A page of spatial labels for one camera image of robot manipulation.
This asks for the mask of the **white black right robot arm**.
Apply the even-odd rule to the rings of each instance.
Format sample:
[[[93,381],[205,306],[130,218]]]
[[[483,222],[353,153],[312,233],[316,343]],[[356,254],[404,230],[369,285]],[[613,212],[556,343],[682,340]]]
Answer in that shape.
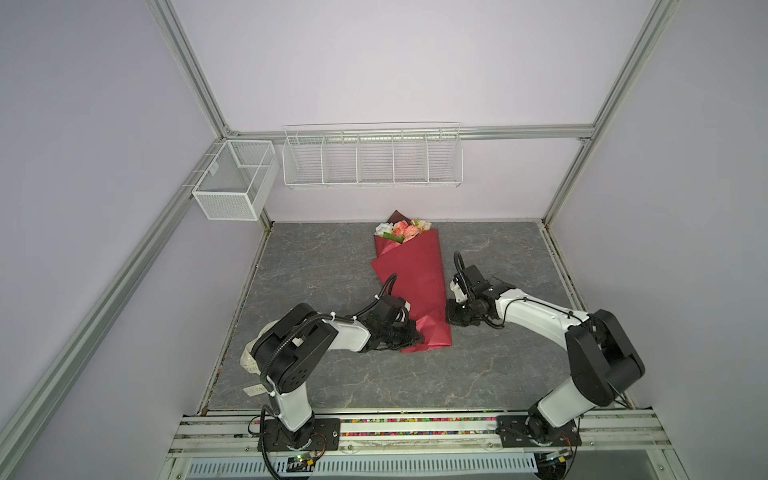
[[[613,313],[572,310],[536,298],[484,277],[459,253],[454,265],[453,297],[446,306],[449,324],[494,329],[516,324],[554,342],[568,356],[570,376],[529,409],[520,427],[500,420],[500,436],[515,433],[537,446],[549,446],[575,429],[578,417],[610,406],[645,375],[639,353]]]

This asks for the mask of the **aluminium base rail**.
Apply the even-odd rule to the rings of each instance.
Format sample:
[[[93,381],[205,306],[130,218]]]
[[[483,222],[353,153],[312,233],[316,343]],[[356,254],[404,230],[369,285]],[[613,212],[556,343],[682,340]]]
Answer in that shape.
[[[500,436],[498,422],[520,427],[524,416],[508,410],[366,411],[352,409],[318,414],[315,425],[327,427],[305,449],[267,444],[271,419],[256,411],[216,412],[185,417],[161,469],[164,479],[188,479],[199,458],[263,458],[270,478],[275,457],[293,457],[313,466],[329,455],[424,455],[532,453],[535,474],[472,474],[430,478],[340,479],[683,479],[687,473],[657,415],[650,409],[602,409],[576,420],[577,427],[549,446],[537,446],[513,433]]]

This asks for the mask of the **white fake flower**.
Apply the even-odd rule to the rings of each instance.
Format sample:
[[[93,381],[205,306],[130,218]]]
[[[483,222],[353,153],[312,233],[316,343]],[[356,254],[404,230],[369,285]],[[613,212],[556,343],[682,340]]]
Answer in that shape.
[[[379,237],[386,237],[388,235],[392,235],[394,232],[394,224],[393,223],[380,223],[375,228],[375,235]]]

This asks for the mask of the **small white mesh basket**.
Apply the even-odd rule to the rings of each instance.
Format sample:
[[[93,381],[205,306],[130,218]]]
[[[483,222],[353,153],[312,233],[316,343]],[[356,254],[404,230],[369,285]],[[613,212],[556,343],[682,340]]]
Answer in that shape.
[[[225,140],[192,194],[208,220],[259,221],[278,172],[271,141]]]

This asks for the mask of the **white perforated vent panel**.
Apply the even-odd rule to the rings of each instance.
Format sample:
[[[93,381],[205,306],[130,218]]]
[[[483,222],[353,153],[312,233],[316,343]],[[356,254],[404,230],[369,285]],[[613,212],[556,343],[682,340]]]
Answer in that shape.
[[[275,457],[272,468],[283,479],[438,478],[472,474],[535,474],[532,453],[470,453],[424,455],[329,455],[313,466],[293,457]],[[263,458],[199,458],[192,461],[188,479],[269,479]]]

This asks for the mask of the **red pink fake rose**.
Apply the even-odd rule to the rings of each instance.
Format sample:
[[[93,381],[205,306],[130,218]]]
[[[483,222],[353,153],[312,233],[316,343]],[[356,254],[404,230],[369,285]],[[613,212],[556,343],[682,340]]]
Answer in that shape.
[[[407,242],[422,233],[418,225],[408,221],[399,221],[393,226],[392,235],[399,243]]]

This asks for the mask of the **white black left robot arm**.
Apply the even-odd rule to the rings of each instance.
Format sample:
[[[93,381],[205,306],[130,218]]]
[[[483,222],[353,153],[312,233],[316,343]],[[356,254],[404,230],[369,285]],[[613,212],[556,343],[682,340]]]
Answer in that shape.
[[[247,351],[269,396],[267,444],[305,449],[315,434],[328,429],[315,425],[306,386],[327,352],[402,351],[423,340],[407,302],[387,293],[349,315],[320,313],[307,303],[297,304]]]

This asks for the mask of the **aluminium frame profile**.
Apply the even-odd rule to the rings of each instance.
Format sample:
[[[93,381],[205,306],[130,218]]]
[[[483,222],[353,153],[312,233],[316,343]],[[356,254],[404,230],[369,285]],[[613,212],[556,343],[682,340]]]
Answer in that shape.
[[[212,164],[219,148],[231,140],[277,142],[285,137],[280,132],[244,133],[229,130],[181,26],[175,7],[169,1],[150,1],[147,6],[211,124],[216,139],[2,430],[1,476],[4,479],[10,478],[18,469],[178,228],[191,205],[194,186],[201,180],[204,169]],[[583,140],[584,147],[579,151],[546,210],[543,221],[546,224],[551,223],[572,188],[577,172],[596,146],[598,139],[606,132],[609,122],[619,110],[621,102],[679,7],[677,1],[657,1],[653,4],[619,75],[592,123],[460,127],[456,130],[457,138],[462,141],[544,138]]]

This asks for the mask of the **cream printed ribbon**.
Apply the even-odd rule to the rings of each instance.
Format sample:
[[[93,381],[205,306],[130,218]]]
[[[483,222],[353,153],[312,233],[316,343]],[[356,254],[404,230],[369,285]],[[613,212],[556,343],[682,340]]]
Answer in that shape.
[[[255,397],[262,394],[265,394],[267,392],[266,388],[261,384],[260,380],[260,367],[258,366],[258,363],[256,359],[254,358],[254,355],[252,354],[253,348],[258,340],[260,340],[273,326],[275,326],[278,323],[277,320],[271,321],[267,323],[259,332],[257,337],[251,341],[249,341],[240,357],[240,366],[250,375],[252,375],[257,382],[253,385],[247,386],[243,388],[244,393],[248,397]]]

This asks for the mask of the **dark red wrapping paper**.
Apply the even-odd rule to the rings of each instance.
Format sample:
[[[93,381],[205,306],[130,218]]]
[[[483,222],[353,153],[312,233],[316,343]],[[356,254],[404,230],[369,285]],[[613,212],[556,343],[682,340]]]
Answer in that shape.
[[[386,220],[394,225],[410,219],[394,211]],[[442,262],[439,231],[431,228],[417,237],[399,243],[393,235],[374,235],[376,258],[371,266],[382,281],[397,276],[393,295],[410,304],[409,316],[423,335],[421,344],[407,353],[426,352],[453,345],[451,327],[446,321],[446,281]]]

